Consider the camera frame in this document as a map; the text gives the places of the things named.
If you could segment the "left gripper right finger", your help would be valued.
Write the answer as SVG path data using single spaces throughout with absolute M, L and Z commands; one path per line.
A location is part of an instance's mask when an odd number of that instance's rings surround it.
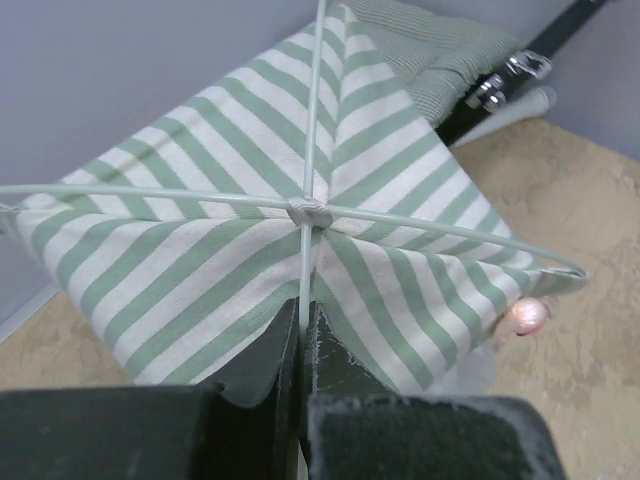
M 312 303 L 302 455 L 312 479 L 564 479 L 553 436 L 528 402 L 392 392 Z

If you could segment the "green checked cushion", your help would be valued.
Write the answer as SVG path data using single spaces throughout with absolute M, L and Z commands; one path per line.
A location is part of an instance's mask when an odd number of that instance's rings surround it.
M 349 1 L 347 5 L 434 128 L 481 76 L 522 46 L 497 27 L 436 15 L 400 1 Z

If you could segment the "green striped pet tent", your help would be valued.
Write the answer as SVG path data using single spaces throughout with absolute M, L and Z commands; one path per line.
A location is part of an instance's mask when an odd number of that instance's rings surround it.
M 327 5 L 312 198 L 516 240 L 420 113 L 364 24 Z M 315 24 L 251 59 L 57 184 L 303 196 Z M 310 302 L 351 354 L 405 394 L 470 390 L 517 300 L 574 292 L 554 261 L 334 217 L 313 226 Z M 205 379 L 299 301 L 301 225 L 281 209 L 139 196 L 26 194 L 20 241 L 130 377 Z

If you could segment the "white tent pole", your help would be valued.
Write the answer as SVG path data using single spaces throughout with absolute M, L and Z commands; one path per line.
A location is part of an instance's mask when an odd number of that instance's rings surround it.
M 303 196 L 312 197 L 314 191 L 314 161 L 317 130 L 318 94 L 322 60 L 323 28 L 327 1 L 319 0 L 315 19 L 314 48 L 311 63 L 311 83 L 308 101 L 307 132 L 305 144 L 305 167 L 303 179 Z M 306 332 L 309 323 L 310 289 L 311 289 L 311 252 L 313 226 L 310 220 L 304 219 L 301 225 L 301 264 L 299 282 L 299 325 L 302 333 Z
M 3 195 L 13 194 L 62 194 L 66 195 L 111 195 L 111 196 L 139 196 L 165 199 L 189 199 L 210 203 L 239 204 L 264 208 L 276 208 L 286 211 L 292 221 L 309 226 L 327 228 L 329 218 L 340 217 L 354 220 L 383 222 L 394 226 L 420 229 L 429 233 L 445 234 L 466 240 L 490 243 L 507 247 L 516 251 L 527 252 L 549 260 L 557 261 L 566 266 L 565 273 L 575 281 L 573 291 L 587 285 L 591 279 L 585 271 L 572 261 L 550 250 L 539 248 L 521 241 L 505 237 L 478 232 L 454 225 L 443 224 L 428 220 L 404 217 L 388 213 L 367 211 L 362 209 L 325 205 L 312 197 L 294 197 L 289 199 L 256 197 L 241 194 L 225 194 L 218 192 L 194 191 L 185 189 L 126 187 L 108 185 L 73 185 L 73 184 L 35 184 L 10 185 L 1 188 Z

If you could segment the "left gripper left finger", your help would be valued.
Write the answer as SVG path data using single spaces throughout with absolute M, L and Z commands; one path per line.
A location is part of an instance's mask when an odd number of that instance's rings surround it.
M 293 479 L 298 310 L 194 385 L 5 391 L 5 479 Z

